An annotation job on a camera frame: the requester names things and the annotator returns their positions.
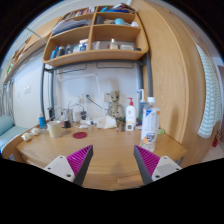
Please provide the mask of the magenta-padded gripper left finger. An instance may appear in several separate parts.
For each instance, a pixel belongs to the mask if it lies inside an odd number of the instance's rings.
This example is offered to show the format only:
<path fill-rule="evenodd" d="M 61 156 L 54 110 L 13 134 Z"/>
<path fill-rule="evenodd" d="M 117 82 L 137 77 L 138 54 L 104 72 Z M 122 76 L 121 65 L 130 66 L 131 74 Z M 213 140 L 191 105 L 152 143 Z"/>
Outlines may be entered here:
<path fill-rule="evenodd" d="M 59 155 L 44 170 L 81 186 L 92 156 L 93 146 L 89 145 L 69 156 Z"/>

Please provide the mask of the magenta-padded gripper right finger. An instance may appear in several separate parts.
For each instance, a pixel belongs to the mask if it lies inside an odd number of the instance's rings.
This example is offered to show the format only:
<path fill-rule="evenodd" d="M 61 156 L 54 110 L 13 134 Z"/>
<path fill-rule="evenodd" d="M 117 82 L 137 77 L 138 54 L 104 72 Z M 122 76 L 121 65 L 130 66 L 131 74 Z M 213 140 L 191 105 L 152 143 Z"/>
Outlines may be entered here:
<path fill-rule="evenodd" d="M 144 185 L 181 170 L 181 167 L 168 156 L 159 157 L 137 145 L 134 146 L 134 157 Z"/>

